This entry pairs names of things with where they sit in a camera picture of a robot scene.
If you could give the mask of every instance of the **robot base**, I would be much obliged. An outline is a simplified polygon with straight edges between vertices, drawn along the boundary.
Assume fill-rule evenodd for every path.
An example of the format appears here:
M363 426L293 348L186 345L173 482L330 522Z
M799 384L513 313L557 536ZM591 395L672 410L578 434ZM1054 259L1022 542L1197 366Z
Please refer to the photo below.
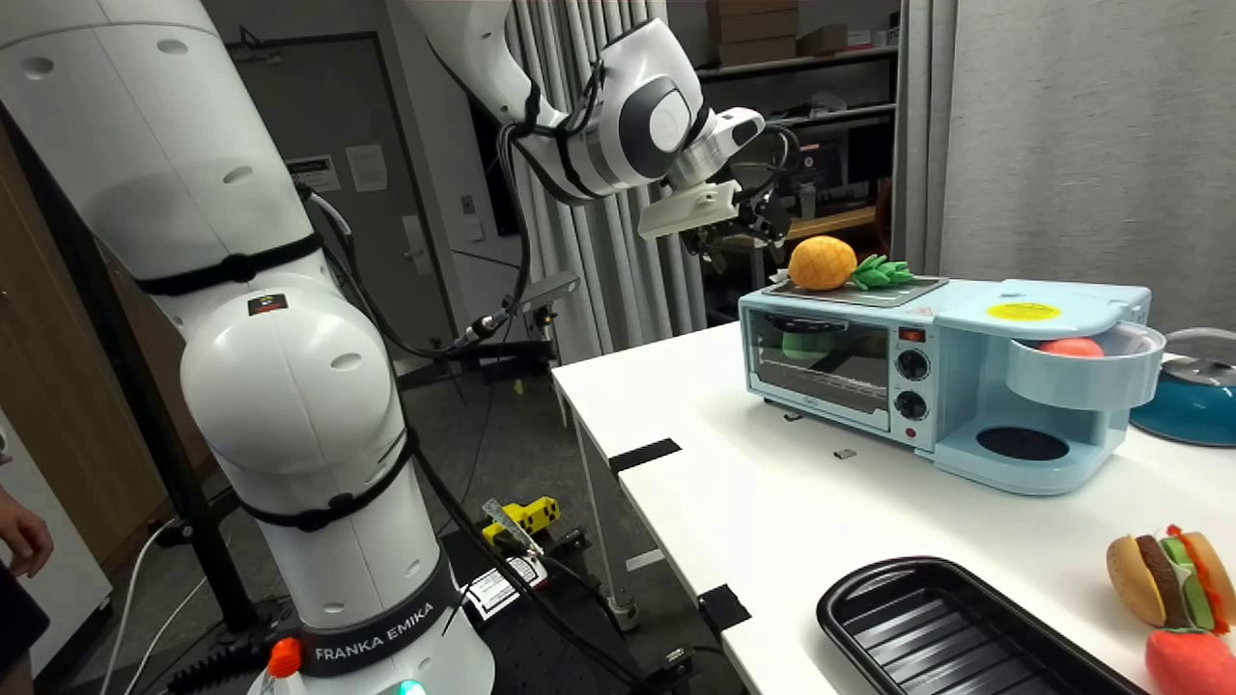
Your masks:
M439 635L436 643L414 643L390 662L346 675L316 681L298 673L274 681L263 673L245 695L491 695L493 658L469 628L463 605L449 612L431 628Z

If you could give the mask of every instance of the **cardboard box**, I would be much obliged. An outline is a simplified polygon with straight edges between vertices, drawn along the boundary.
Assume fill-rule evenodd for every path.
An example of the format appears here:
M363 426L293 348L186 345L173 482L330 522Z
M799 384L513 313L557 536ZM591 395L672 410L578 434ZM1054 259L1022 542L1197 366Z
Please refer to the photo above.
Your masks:
M736 61L778 61L794 58L794 38L762 38L762 43L723 43L717 61L736 66Z
M799 0L710 0L713 16L799 11Z
M762 38L794 38L794 11L762 11L762 16L713 16L713 47L727 43L762 43Z
M844 26L820 26L799 38L799 53L838 53L844 47Z

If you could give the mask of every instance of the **white tabletop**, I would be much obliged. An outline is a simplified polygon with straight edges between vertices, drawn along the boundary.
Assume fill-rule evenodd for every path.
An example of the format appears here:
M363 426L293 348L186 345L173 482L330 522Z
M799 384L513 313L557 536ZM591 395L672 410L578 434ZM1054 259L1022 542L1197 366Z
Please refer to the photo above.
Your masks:
M1104 576L1104 550L1169 522L1236 562L1236 455L1129 434L1078 496L1012 498L910 452L794 423L742 379L736 325L557 372L600 452L654 439L679 452L620 473L694 594L727 585L750 621L723 635L758 693L842 693L820 594L889 556L945 556L1145 686L1143 637Z

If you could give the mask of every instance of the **green vegetable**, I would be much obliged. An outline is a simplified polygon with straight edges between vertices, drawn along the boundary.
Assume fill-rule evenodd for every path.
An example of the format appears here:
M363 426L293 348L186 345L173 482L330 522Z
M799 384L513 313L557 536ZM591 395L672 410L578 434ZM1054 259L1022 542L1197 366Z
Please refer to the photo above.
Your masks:
M856 271L851 276L844 286L870 293L870 289L896 289L896 286L910 286L910 281L916 281L916 276L903 263L896 263L889 255L870 255L856 263Z

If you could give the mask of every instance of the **red object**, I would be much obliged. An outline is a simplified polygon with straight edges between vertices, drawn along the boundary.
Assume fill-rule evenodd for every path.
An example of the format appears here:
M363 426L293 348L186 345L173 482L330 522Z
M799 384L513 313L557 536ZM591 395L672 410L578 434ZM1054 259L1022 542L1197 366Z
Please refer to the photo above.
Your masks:
M1078 354L1078 359L1104 354L1104 348L1097 339L1046 339L1040 353L1046 353L1046 354Z
M1145 670L1158 695L1236 695L1236 658L1212 635L1156 628Z
M269 681L285 681L302 673L302 643L298 637L282 637L274 643L269 658L267 658L267 673Z

